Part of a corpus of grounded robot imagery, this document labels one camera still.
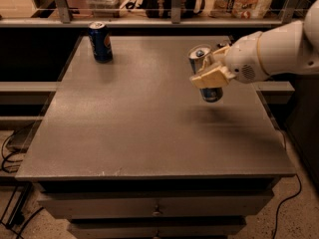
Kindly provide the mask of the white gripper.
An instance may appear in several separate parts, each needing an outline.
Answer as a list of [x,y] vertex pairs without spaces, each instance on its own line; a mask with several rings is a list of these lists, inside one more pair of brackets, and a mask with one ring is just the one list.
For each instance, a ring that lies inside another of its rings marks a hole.
[[258,56],[260,31],[238,39],[231,47],[226,45],[210,52],[191,83],[198,89],[223,88],[234,78],[242,83],[264,81],[268,75]]

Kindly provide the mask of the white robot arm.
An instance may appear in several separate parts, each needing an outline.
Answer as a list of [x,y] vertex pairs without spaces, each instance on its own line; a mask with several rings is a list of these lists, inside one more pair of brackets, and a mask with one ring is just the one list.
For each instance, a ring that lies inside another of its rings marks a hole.
[[190,81],[199,89],[222,88],[232,80],[248,84],[286,73],[319,73],[319,1],[303,20],[255,32],[210,52]]

